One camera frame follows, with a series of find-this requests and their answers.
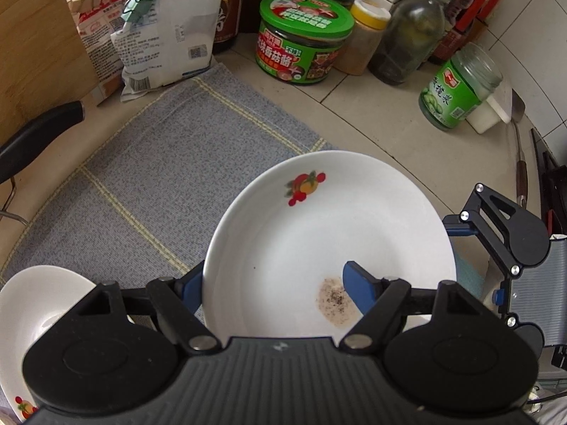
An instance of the qr code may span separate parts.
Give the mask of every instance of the qr code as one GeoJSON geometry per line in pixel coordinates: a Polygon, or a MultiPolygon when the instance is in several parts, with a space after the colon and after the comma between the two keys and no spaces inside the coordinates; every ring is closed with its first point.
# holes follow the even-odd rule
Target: qr code
{"type": "Polygon", "coordinates": [[[451,116],[453,118],[459,118],[464,113],[464,110],[461,107],[457,107],[455,110],[451,112],[451,116]]]}
{"type": "Polygon", "coordinates": [[[189,59],[206,58],[207,47],[206,45],[194,46],[189,48],[189,59]]]}
{"type": "Polygon", "coordinates": [[[150,78],[148,76],[142,78],[141,80],[129,78],[128,84],[130,85],[130,89],[134,92],[146,91],[150,89],[150,78]]]}

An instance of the gray cloth mat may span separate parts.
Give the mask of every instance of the gray cloth mat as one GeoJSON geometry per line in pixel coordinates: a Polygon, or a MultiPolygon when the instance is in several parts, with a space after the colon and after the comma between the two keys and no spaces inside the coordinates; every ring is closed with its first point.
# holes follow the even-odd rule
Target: gray cloth mat
{"type": "Polygon", "coordinates": [[[205,258],[246,185],[321,149],[331,146],[219,64],[166,91],[79,167],[26,229],[0,284],[41,264],[124,288],[180,277],[205,258]]]}

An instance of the white plate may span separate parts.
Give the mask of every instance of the white plate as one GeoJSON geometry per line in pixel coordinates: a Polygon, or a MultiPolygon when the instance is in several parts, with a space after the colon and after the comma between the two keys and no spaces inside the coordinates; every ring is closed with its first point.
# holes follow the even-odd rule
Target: white plate
{"type": "Polygon", "coordinates": [[[70,270],[38,265],[14,275],[0,291],[0,385],[21,420],[36,406],[22,376],[27,350],[94,287],[70,270]]]}
{"type": "Polygon", "coordinates": [[[399,171],[341,151],[280,163],[248,185],[217,226],[203,271],[206,325],[223,343],[232,335],[338,342],[361,317],[337,287],[347,261],[414,287],[455,280],[439,216],[399,171]],[[334,305],[325,308],[327,298],[334,305]]]}

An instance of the wooden cutting board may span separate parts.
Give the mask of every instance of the wooden cutting board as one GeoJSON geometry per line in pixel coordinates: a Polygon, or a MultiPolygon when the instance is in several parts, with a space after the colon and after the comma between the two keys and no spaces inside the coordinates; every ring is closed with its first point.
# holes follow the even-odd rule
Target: wooden cutting board
{"type": "Polygon", "coordinates": [[[0,145],[98,83],[65,0],[0,0],[0,145]]]}

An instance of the green binder clip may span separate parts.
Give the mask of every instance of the green binder clip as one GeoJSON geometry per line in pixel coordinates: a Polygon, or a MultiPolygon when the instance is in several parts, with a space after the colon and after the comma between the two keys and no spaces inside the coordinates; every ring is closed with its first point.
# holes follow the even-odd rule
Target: green binder clip
{"type": "Polygon", "coordinates": [[[135,24],[147,14],[153,3],[154,0],[128,0],[121,17],[125,22],[135,24]]]}

